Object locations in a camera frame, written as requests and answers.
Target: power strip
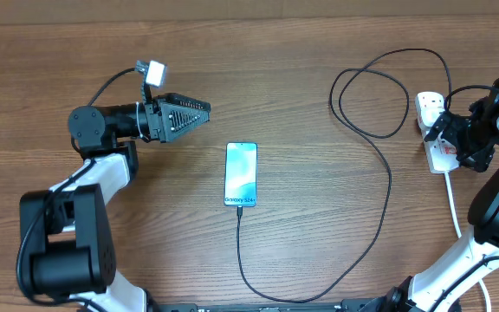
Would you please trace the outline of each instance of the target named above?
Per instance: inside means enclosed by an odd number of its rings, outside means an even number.
[[[417,122],[424,139],[438,116],[444,111],[444,97],[436,92],[421,92],[415,97]],[[450,172],[459,167],[456,148],[440,135],[436,140],[424,142],[424,151],[432,173]]]

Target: table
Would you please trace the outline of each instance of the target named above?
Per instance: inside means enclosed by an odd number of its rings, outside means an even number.
[[[119,270],[161,303],[267,302],[239,276],[237,217],[222,204],[226,142],[248,140],[259,145],[259,168],[258,204],[242,220],[247,277],[273,296],[323,291],[373,238],[387,184],[374,150],[330,113],[328,91],[342,69],[411,47],[439,52],[455,88],[491,84],[499,77],[499,16],[0,27],[0,311],[46,310],[28,306],[16,286],[18,201],[81,165],[69,113],[108,77],[150,59],[169,65],[161,91],[210,102],[211,122],[173,144],[138,144],[139,175],[107,208]],[[399,78],[412,98],[447,92],[433,55],[393,55],[375,68]],[[136,74],[122,77],[95,105],[132,103],[139,83]],[[485,95],[468,92],[452,107],[464,113]],[[353,122],[374,133],[391,132],[405,111],[401,89],[373,75],[356,79],[344,103]],[[456,240],[444,178],[428,171],[413,101],[410,109],[397,135],[374,140],[393,173],[379,240],[322,302],[384,295]],[[462,229],[498,166],[499,148],[488,172],[452,173]],[[486,284],[499,310],[499,270]],[[478,287],[462,299],[465,311],[483,310]]]

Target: extension cord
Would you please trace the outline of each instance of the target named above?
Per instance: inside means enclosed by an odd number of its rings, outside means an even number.
[[[417,122],[421,129],[421,137],[431,130],[432,125],[438,119],[438,116],[444,111],[444,97],[436,92],[421,92],[415,97],[415,108],[417,109]],[[424,142],[424,151],[429,162],[429,169],[432,173],[443,173],[446,181],[446,190],[448,192],[448,202],[450,203],[451,219],[456,229],[457,237],[461,237],[459,223],[457,222],[456,207],[454,205],[453,192],[451,191],[450,171],[459,167],[456,159],[456,148],[446,140],[442,140],[442,132],[436,140]],[[483,291],[486,312],[492,311],[489,291],[483,280],[478,282]]]

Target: smartphone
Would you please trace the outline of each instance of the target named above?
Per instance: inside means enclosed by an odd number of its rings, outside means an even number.
[[[253,207],[257,204],[257,144],[226,145],[224,205]]]

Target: wooden table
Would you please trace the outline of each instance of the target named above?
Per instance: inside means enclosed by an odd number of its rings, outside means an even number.
[[[69,144],[69,113],[140,59],[166,62],[162,91],[208,101],[212,114],[173,144],[138,144],[139,175],[107,208],[119,270],[162,303],[267,302],[239,276],[236,212],[222,204],[225,144],[249,140],[259,144],[259,199],[242,220],[247,277],[273,296],[323,291],[373,238],[387,184],[374,150],[329,111],[328,91],[342,69],[411,47],[445,57],[455,87],[491,84],[499,77],[499,16],[0,27],[0,311],[46,310],[27,306],[16,286],[19,198],[81,165]],[[375,68],[399,78],[412,100],[447,92],[433,55],[393,55]],[[139,83],[136,74],[120,78],[96,105],[138,100]],[[468,92],[453,107],[464,113],[485,95]],[[353,122],[374,133],[391,132],[405,111],[401,89],[378,76],[356,79],[344,99]],[[413,101],[410,110],[397,135],[374,140],[393,172],[379,241],[323,302],[384,295],[456,240]],[[499,149],[489,172],[452,173],[462,229],[470,201],[498,166]],[[499,270],[486,284],[498,311]],[[463,306],[483,310],[478,287]]]

